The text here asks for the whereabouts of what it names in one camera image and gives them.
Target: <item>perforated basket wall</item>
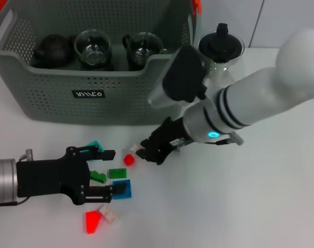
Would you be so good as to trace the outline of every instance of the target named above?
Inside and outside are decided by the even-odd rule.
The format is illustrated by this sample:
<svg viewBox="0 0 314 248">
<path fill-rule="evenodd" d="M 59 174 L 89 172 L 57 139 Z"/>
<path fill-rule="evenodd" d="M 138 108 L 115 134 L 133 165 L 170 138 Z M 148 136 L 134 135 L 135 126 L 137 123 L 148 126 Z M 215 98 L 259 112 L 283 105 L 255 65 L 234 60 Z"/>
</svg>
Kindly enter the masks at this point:
<svg viewBox="0 0 314 248">
<path fill-rule="evenodd" d="M 125 34 L 151 32 L 169 51 L 189 45 L 199 32 L 191 0 L 9 0 L 0 12 L 13 17 L 0 40 L 0 75 L 33 119 L 144 125 L 176 117 L 179 107 L 154 110 L 147 103 L 171 55 L 153 55 L 144 70 L 128 72 Z M 106 32 L 113 44 L 115 72 L 46 70 L 30 66 L 33 50 L 49 34 L 70 36 L 86 29 Z M 105 98 L 77 99 L 73 90 L 103 90 Z"/>
</svg>

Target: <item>blue indicator light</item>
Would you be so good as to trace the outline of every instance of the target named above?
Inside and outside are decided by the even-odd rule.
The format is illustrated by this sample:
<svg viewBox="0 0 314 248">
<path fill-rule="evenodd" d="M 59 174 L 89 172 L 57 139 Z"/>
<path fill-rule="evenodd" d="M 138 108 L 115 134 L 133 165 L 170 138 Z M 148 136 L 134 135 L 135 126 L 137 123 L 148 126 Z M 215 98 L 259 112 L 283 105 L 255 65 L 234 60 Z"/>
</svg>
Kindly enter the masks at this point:
<svg viewBox="0 0 314 248">
<path fill-rule="evenodd" d="M 208 136 L 211 138 L 218 138 L 220 136 L 220 134 L 217 132 L 210 132 L 210 133 L 208 133 Z"/>
</svg>

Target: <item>white table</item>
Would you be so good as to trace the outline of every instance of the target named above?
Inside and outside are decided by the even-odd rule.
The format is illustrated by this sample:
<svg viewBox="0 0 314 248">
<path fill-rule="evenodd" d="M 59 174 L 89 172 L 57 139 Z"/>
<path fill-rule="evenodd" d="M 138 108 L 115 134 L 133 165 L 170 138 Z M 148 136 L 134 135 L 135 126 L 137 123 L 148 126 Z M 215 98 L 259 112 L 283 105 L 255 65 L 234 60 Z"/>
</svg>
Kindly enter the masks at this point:
<svg viewBox="0 0 314 248">
<path fill-rule="evenodd" d="M 245 74 L 273 66 L 277 50 L 248 49 Z M 35 160 L 94 140 L 121 150 L 155 127 L 89 127 L 27 118 L 0 78 L 0 159 L 32 148 Z M 132 199 L 113 200 L 120 221 L 94 235 L 83 216 L 99 204 L 75 206 L 65 195 L 32 197 L 0 207 L 0 248 L 51 247 L 314 247 L 314 100 L 239 132 L 236 145 L 192 144 L 161 166 L 140 160 L 129 169 Z"/>
</svg>

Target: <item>red block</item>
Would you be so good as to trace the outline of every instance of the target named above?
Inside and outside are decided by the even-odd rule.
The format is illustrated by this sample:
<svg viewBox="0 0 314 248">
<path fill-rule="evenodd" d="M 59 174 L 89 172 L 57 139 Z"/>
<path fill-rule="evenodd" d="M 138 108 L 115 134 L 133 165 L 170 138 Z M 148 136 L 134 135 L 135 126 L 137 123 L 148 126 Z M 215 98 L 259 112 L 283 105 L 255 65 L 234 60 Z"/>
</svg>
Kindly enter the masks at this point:
<svg viewBox="0 0 314 248">
<path fill-rule="evenodd" d="M 124 158 L 124 163 L 127 166 L 131 166 L 132 164 L 134 164 L 135 159 L 132 155 L 127 154 L 126 157 Z"/>
<path fill-rule="evenodd" d="M 93 234 L 99 225 L 101 215 L 98 211 L 92 211 L 86 213 L 86 229 L 88 234 Z"/>
</svg>

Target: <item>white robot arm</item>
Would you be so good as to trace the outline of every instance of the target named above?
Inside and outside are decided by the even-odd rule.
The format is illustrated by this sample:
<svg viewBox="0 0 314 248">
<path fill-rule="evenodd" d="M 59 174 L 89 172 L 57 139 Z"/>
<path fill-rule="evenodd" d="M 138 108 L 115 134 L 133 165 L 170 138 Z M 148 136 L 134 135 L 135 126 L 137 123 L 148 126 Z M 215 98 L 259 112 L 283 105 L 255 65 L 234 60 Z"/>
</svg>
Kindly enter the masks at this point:
<svg viewBox="0 0 314 248">
<path fill-rule="evenodd" d="M 200 101 L 188 107 L 180 119 L 166 119 L 141 142 L 143 148 L 137 155 L 161 164 L 176 149 L 175 141 L 184 145 L 208 143 L 225 134 L 231 136 L 227 142 L 240 145 L 236 130 L 314 99 L 314 30 L 292 36 L 281 47 L 276 67 L 259 70 L 224 89 L 214 87 L 208 96 L 203 83 L 209 79 L 202 75 L 204 71 L 204 62 L 196 51 L 181 49 L 175 55 L 152 91 L 149 103 L 160 108 L 193 102 L 195 97 Z"/>
</svg>

